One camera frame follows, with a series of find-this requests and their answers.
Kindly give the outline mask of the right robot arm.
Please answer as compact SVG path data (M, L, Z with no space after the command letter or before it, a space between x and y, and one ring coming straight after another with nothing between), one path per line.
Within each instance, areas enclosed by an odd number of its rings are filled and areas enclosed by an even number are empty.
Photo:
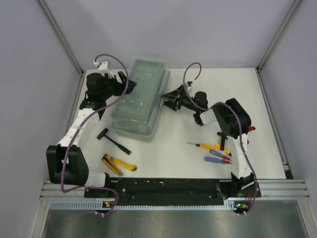
M255 170L247 154L251 118L235 98L224 103L215 103L209 108L207 94L199 91L191 97L186 85L181 85L161 98L163 104L173 111L178 111L182 107L192 110L194 120L200 126L218 123L221 130L220 144L228 143L231 149L231 158L228 162L233 166L231 182L217 188L219 197L243 196L249 191L250 186L258 185Z

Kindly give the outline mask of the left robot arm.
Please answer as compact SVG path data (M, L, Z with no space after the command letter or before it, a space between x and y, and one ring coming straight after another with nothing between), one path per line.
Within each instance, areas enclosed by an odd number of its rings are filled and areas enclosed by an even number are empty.
M50 145L46 150L51 183L74 188L95 187L103 197L111 194L112 184L107 181L109 175L90 169L82 149L108 107L107 100L130 94L136 85L122 71L117 75L94 72L86 76L87 90L72 126L57 145Z

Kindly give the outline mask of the small black handled hammer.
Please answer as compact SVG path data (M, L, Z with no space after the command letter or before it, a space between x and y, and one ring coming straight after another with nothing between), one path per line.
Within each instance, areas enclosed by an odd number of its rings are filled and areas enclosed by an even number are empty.
M226 139L224 137L220 137L220 145L222 148L225 148L225 141Z

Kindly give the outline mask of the green toolbox with clear lid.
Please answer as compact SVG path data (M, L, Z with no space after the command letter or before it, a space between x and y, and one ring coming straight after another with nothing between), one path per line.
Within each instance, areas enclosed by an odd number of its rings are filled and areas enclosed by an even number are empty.
M162 60L136 59L129 70L136 86L111 112L111 129L118 135L150 142L153 139L170 71Z

